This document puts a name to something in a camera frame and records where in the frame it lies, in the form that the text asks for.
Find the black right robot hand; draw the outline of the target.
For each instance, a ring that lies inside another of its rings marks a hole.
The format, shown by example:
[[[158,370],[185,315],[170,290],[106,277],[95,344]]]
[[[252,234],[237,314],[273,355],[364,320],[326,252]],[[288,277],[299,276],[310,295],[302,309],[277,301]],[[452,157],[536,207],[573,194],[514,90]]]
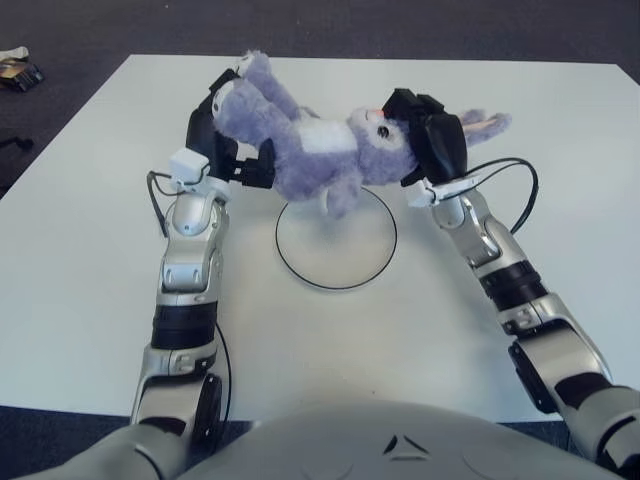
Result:
[[[382,107],[386,119],[399,121],[408,130],[406,138],[417,166],[406,175],[402,187],[427,179],[441,185],[463,177],[467,172],[467,146],[456,115],[425,94],[397,88]]]

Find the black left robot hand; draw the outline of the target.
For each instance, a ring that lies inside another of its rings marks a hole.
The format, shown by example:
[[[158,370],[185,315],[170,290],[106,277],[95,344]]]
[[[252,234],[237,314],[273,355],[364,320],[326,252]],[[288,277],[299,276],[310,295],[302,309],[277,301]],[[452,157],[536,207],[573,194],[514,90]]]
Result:
[[[259,147],[258,157],[236,158],[238,142],[222,135],[214,126],[213,98],[228,82],[238,78],[225,70],[209,87],[210,93],[191,113],[185,146],[207,158],[208,176],[223,181],[236,181],[244,186],[271,189],[275,179],[275,152],[271,139]]]

